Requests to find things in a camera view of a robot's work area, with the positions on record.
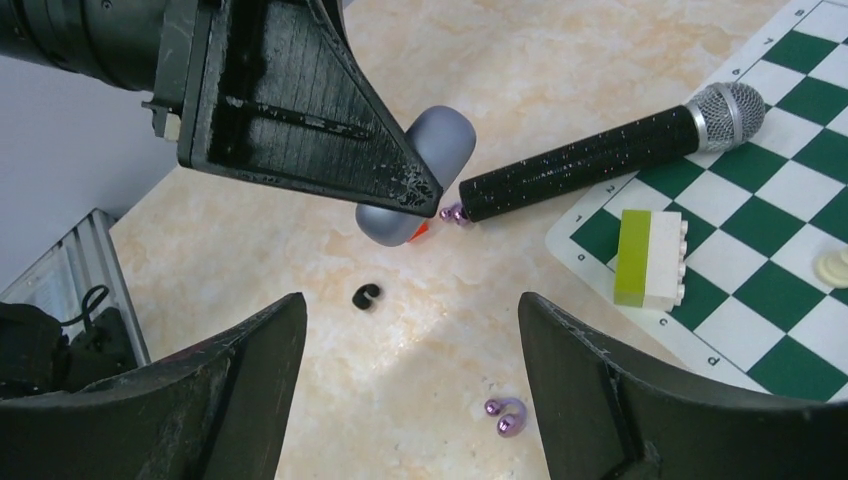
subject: gray plastic object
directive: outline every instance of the gray plastic object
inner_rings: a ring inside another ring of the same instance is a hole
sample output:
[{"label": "gray plastic object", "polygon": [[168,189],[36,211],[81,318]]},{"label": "gray plastic object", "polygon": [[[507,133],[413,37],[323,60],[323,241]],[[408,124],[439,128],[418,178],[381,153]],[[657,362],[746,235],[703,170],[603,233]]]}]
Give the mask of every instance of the gray plastic object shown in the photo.
[{"label": "gray plastic object", "polygon": [[[477,145],[477,133],[471,122],[445,106],[425,110],[406,131],[406,139],[445,190],[459,176]],[[417,215],[370,205],[356,206],[359,228],[371,240],[385,247],[403,245],[426,220]]]}]

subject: lego brick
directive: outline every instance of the lego brick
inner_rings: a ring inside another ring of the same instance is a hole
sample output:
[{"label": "lego brick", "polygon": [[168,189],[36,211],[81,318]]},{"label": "lego brick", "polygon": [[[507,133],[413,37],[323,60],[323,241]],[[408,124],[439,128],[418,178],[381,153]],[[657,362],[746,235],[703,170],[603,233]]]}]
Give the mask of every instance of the lego brick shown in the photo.
[{"label": "lego brick", "polygon": [[646,210],[622,212],[613,295],[618,305],[642,306],[645,297],[650,229],[651,212]]},{"label": "lego brick", "polygon": [[681,229],[683,217],[679,212],[654,212],[651,215],[651,235],[648,244],[648,267],[645,272],[643,308],[670,311],[680,293],[682,255],[685,248]]}]

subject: orange part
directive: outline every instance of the orange part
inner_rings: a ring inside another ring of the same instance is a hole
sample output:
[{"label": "orange part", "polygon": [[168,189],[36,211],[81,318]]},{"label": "orange part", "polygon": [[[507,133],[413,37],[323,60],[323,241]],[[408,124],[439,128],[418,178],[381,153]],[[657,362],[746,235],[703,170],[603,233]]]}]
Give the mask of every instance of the orange part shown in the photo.
[{"label": "orange part", "polygon": [[424,235],[429,230],[430,230],[430,227],[427,225],[427,222],[422,223],[421,228],[419,228],[418,231],[415,232],[415,235],[413,235],[409,240],[407,240],[406,243],[409,243],[409,242],[415,240],[416,238],[420,237],[421,235]]}]

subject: black cable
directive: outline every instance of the black cable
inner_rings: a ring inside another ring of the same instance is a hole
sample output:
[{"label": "black cable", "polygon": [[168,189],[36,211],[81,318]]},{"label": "black cable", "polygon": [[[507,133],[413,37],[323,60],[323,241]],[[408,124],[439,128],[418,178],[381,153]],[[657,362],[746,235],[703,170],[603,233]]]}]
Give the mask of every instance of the black cable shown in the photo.
[{"label": "black cable", "polygon": [[[94,297],[94,294],[100,291],[100,295],[94,298],[93,303],[89,303]],[[70,327],[71,325],[76,325],[79,322],[85,323],[85,329],[91,329],[91,314],[94,313],[94,310],[103,303],[103,300],[106,300],[106,297],[109,295],[109,288],[106,285],[97,285],[95,287],[91,287],[91,289],[85,292],[85,295],[82,297],[82,302],[80,306],[82,307],[82,312],[76,317],[68,320],[67,322],[59,322],[59,325],[63,327]]]}]

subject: chess piece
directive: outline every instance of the chess piece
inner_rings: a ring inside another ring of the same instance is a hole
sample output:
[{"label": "chess piece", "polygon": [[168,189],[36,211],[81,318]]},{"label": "chess piece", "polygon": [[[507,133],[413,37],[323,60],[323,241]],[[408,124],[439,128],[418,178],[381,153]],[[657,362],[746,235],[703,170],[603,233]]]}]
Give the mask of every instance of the chess piece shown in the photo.
[{"label": "chess piece", "polygon": [[816,276],[834,288],[848,288],[848,247],[816,259]]}]

